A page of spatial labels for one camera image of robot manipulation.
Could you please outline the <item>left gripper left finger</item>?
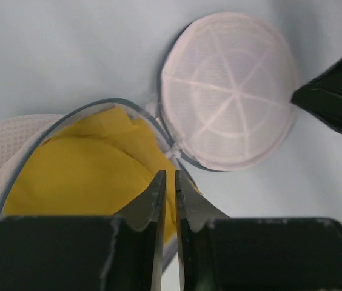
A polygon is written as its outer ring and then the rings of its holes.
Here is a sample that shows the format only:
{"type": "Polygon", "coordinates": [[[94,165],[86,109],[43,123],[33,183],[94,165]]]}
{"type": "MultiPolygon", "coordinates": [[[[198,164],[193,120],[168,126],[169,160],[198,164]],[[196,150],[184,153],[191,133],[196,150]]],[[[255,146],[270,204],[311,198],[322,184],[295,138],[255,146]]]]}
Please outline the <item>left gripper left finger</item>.
{"type": "Polygon", "coordinates": [[[0,290],[159,290],[166,172],[112,216],[0,216],[0,290]]]}

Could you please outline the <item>white mesh laundry bag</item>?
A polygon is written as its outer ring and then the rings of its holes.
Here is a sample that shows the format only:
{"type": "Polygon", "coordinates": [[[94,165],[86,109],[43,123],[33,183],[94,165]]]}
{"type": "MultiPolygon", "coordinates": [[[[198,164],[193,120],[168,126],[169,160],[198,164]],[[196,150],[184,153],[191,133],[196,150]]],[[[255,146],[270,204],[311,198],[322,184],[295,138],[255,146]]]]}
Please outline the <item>white mesh laundry bag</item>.
{"type": "MultiPolygon", "coordinates": [[[[32,216],[7,215],[3,208],[37,147],[66,127],[114,107],[145,120],[176,172],[185,172],[183,161],[214,172],[254,166],[289,133],[295,116],[290,98],[297,84],[292,52],[270,24],[234,12],[197,19],[169,51],[159,76],[159,97],[147,107],[107,98],[66,115],[0,122],[0,216],[32,216]]],[[[176,250],[175,233],[164,239],[164,267],[176,250]]]]}

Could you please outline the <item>yellow bra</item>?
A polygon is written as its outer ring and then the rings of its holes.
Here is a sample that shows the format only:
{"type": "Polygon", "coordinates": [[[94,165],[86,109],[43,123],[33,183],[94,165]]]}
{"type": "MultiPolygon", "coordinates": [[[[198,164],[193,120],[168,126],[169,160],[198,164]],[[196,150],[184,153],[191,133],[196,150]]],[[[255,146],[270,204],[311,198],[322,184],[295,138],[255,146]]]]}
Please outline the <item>yellow bra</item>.
{"type": "Polygon", "coordinates": [[[176,233],[175,165],[141,118],[120,107],[86,117],[31,154],[14,182],[7,215],[112,215],[155,175],[167,173],[164,239],[176,233]]]}

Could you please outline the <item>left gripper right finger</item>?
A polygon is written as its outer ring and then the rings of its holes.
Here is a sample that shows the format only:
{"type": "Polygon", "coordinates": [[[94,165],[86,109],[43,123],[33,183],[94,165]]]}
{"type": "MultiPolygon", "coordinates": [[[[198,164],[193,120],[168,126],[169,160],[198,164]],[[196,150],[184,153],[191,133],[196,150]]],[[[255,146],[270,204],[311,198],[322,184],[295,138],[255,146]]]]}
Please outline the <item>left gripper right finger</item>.
{"type": "Polygon", "coordinates": [[[342,290],[342,225],[231,218],[175,174],[182,290],[342,290]]]}

